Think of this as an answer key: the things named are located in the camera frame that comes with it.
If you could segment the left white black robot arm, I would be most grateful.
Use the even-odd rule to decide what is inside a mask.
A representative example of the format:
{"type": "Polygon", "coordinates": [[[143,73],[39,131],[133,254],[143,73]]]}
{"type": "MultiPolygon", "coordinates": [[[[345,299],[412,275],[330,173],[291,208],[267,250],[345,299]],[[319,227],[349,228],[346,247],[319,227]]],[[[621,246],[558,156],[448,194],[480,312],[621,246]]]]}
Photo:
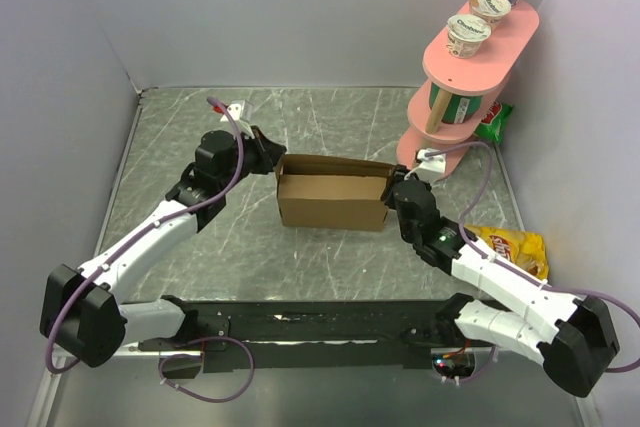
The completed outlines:
{"type": "Polygon", "coordinates": [[[198,324],[182,301],[129,304],[126,298],[172,248],[219,214],[238,181],[272,173],[286,151],[256,126],[239,135],[224,130],[204,134],[193,161],[149,217],[81,266],[56,267],[46,282],[40,320],[48,369],[58,370],[51,363],[56,346],[90,367],[104,364],[130,343],[163,338],[177,349],[191,346],[198,324]]]}

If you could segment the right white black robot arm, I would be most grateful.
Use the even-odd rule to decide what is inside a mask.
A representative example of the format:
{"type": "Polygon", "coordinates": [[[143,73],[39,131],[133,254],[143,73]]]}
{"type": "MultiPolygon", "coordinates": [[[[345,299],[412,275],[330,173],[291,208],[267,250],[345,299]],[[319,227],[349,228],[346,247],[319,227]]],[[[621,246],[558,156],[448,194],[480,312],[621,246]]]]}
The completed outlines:
{"type": "Polygon", "coordinates": [[[437,321],[446,344],[465,339],[506,348],[540,365],[565,392],[584,398],[619,352],[607,305],[593,294],[556,291],[442,216],[428,183],[398,165],[381,196],[397,214],[402,239],[427,264],[500,303],[456,295],[437,321]]]}

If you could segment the brown cardboard box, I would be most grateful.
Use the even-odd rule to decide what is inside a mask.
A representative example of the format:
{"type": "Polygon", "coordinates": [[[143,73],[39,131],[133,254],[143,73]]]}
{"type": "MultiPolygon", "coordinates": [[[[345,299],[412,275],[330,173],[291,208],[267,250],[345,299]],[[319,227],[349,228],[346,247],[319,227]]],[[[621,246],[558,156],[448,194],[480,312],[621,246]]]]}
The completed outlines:
{"type": "Polygon", "coordinates": [[[384,162],[286,154],[275,170],[282,224],[380,232],[388,214],[381,196],[393,169],[384,162]]]}

